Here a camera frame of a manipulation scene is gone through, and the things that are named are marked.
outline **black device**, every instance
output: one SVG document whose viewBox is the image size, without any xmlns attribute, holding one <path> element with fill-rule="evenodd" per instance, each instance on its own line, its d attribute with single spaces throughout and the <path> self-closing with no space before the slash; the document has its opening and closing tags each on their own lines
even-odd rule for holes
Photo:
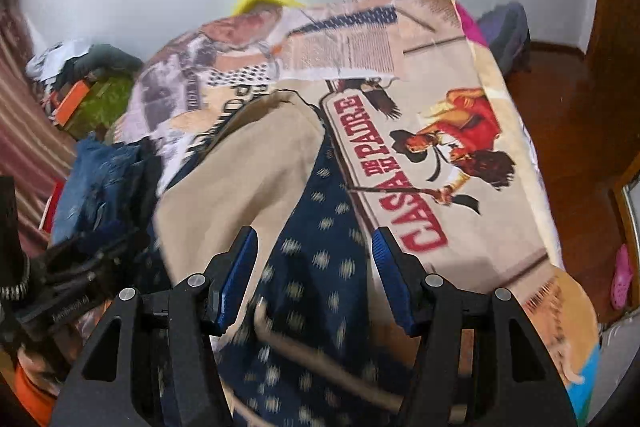
<svg viewBox="0 0 640 427">
<path fill-rule="evenodd" d="M 402 253 L 388 229 L 376 231 L 373 249 L 396 321 L 422 339 L 395 425 L 449 424 L 465 328 L 475 333 L 465 425 L 576 425 L 549 353 L 508 290 L 480 295 L 426 274 L 417 258 Z M 221 335 L 236 320 L 256 254 L 257 235 L 244 227 L 229 252 L 213 257 L 204 273 L 160 293 L 120 292 L 74 364 L 51 427 L 165 425 L 151 347 L 158 330 L 168 338 L 181 427 L 233 425 L 208 335 Z"/>
</svg>

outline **pink crocs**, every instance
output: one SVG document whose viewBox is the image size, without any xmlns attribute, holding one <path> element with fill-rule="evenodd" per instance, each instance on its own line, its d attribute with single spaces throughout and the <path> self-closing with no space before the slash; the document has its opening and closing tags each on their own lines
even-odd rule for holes
<svg viewBox="0 0 640 427">
<path fill-rule="evenodd" d="M 611 305 L 615 309 L 621 310 L 625 307 L 626 296 L 629 293 L 629 286 L 631 286 L 633 276 L 634 273 L 629 264 L 628 250 L 626 245 L 622 245 L 616 256 L 616 272 L 611 282 Z"/>
</svg>

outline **pink curtain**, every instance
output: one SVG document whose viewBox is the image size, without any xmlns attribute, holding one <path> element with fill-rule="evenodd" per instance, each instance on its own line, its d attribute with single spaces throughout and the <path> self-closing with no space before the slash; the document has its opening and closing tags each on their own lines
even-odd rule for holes
<svg viewBox="0 0 640 427">
<path fill-rule="evenodd" d="M 15 180 L 20 242 L 30 256 L 47 246 L 40 218 L 75 157 L 74 140 L 53 127 L 31 94 L 24 67 L 32 55 L 17 0 L 0 0 L 0 175 Z"/>
</svg>

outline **baseboard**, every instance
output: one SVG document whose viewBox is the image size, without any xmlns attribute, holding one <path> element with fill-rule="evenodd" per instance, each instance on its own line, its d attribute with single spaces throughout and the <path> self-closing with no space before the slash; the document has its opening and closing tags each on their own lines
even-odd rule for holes
<svg viewBox="0 0 640 427">
<path fill-rule="evenodd" d="M 531 41 L 530 48 L 533 51 L 550 52 L 550 53 L 562 53 L 565 55 L 575 55 L 584 60 L 584 52 L 575 46 L 569 46 L 567 44 L 555 44 L 554 42 L 544 41 Z"/>
</svg>

